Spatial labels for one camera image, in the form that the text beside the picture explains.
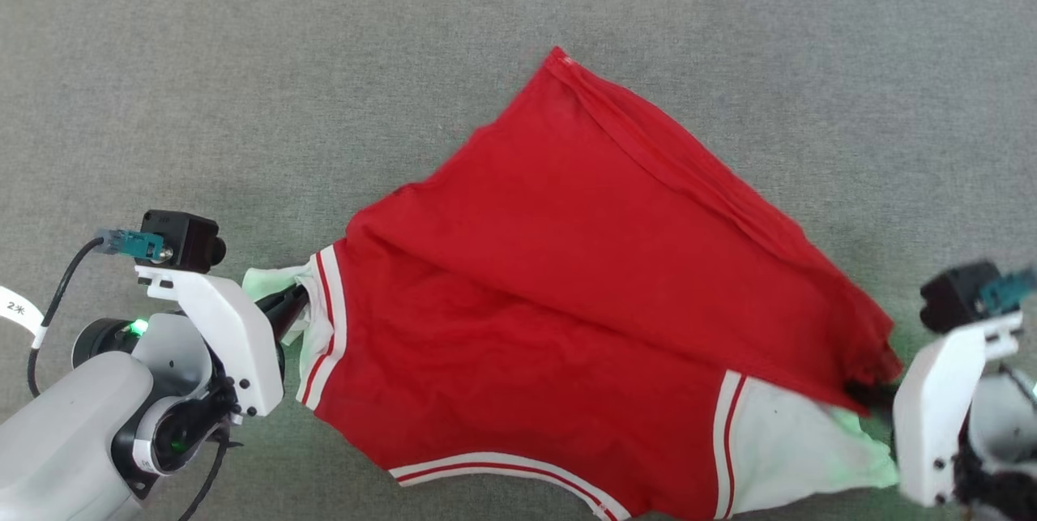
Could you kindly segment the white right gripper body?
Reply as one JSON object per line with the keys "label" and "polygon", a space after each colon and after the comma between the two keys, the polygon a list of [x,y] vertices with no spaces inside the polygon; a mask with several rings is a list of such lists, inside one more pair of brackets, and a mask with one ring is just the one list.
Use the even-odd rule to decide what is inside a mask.
{"label": "white right gripper body", "polygon": [[952,458],[985,367],[1019,349],[1022,312],[956,327],[912,359],[894,399],[899,491],[916,505],[951,498]]}

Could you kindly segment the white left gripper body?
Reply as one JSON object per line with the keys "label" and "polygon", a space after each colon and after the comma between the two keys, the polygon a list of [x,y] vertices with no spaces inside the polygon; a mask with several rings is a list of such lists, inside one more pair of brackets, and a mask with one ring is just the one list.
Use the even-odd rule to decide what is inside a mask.
{"label": "white left gripper body", "polygon": [[283,397],[277,344],[267,316],[236,282],[195,272],[136,266],[147,295],[174,301],[239,385],[245,412],[264,417]]}

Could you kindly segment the red and white jersey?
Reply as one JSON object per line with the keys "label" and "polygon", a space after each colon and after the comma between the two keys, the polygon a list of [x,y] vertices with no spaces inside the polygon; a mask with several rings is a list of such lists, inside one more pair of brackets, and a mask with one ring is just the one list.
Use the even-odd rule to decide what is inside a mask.
{"label": "red and white jersey", "polygon": [[892,319],[650,101],[553,49],[435,174],[299,267],[299,402],[400,485],[544,481],[601,521],[898,483],[849,385]]}

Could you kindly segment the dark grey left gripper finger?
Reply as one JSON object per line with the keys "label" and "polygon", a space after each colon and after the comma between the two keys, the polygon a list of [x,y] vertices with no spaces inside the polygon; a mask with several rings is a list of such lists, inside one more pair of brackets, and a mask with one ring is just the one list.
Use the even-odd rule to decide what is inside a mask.
{"label": "dark grey left gripper finger", "polygon": [[274,341],[281,341],[288,334],[308,304],[309,292],[304,286],[288,286],[257,301],[257,307],[270,322]]}

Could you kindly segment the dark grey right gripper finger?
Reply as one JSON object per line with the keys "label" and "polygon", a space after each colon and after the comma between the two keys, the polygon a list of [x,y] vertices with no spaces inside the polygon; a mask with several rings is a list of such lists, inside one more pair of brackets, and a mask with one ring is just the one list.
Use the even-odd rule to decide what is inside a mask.
{"label": "dark grey right gripper finger", "polygon": [[848,383],[846,392],[858,404],[866,407],[871,416],[892,416],[896,396],[895,383],[877,385]]}

